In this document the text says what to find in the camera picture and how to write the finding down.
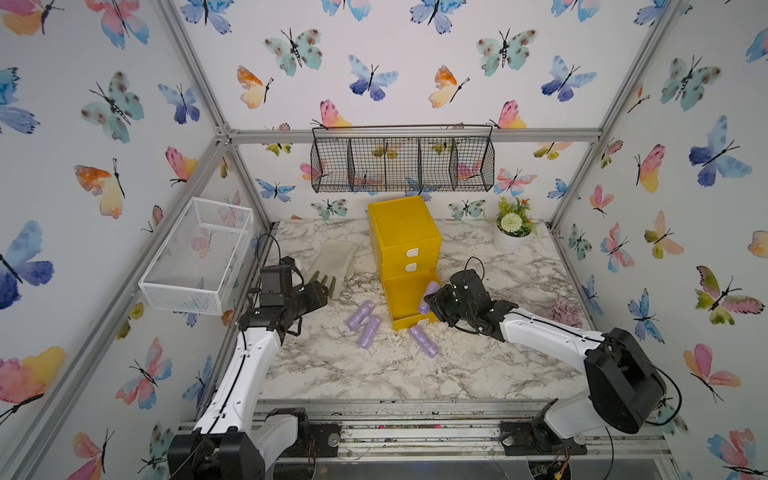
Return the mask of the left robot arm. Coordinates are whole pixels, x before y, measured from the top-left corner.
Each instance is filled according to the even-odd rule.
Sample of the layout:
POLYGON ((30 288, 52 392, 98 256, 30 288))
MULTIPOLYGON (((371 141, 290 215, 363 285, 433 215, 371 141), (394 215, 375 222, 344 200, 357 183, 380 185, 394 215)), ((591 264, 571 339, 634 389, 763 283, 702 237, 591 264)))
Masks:
POLYGON ((263 268, 248 291, 230 363, 217 392, 191 432, 177 435, 167 459, 173 479, 271 479, 287 450, 309 444, 302 408, 271 411, 260 427, 253 418, 266 375, 287 337, 298 337, 303 318, 325 307, 329 290, 306 282, 291 257, 263 268))

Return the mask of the yellow drawer cabinet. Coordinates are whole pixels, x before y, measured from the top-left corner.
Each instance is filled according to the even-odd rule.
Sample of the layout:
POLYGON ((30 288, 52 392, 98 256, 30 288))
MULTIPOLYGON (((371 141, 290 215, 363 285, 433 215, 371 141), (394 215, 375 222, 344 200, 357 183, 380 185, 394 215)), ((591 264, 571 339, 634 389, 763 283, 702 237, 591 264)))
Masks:
POLYGON ((387 301, 392 328, 409 329, 435 322, 419 309, 427 287, 439 284, 437 266, 442 236, 420 196, 372 203, 368 208, 370 241, 387 301))

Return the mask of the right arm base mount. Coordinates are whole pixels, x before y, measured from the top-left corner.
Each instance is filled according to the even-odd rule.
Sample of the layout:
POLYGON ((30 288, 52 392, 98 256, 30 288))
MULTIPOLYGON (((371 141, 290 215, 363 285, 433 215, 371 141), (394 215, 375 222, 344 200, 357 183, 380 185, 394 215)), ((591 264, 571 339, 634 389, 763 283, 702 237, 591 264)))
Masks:
POLYGON ((545 414, 555 404, 552 400, 534 417, 525 420, 501 422, 501 444, 506 456, 532 456, 573 454, 586 455, 587 448, 573 438, 563 439, 546 425, 545 414))

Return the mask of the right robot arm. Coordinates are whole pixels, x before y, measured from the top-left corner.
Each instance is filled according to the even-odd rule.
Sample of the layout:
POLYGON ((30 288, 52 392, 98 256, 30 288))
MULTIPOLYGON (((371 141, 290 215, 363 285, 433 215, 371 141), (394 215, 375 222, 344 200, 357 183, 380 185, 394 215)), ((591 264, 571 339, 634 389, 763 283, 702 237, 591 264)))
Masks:
POLYGON ((556 444, 604 427, 636 434, 666 396, 661 372, 629 332, 584 331, 493 300, 473 269, 455 273, 423 301, 452 328, 465 322, 472 334, 533 349, 586 377, 585 390, 549 402, 531 421, 538 439, 556 444))

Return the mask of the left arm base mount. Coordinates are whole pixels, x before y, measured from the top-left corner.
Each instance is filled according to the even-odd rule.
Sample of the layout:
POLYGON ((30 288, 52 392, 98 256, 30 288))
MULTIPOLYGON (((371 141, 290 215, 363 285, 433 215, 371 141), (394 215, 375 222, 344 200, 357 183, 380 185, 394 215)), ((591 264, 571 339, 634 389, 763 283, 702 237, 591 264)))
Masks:
POLYGON ((341 425, 338 423, 311 420, 305 408, 276 408, 271 410, 264 426, 271 420, 284 417, 296 420, 296 438, 281 451, 281 458, 299 458, 306 455, 311 460, 335 458, 341 444, 341 425))

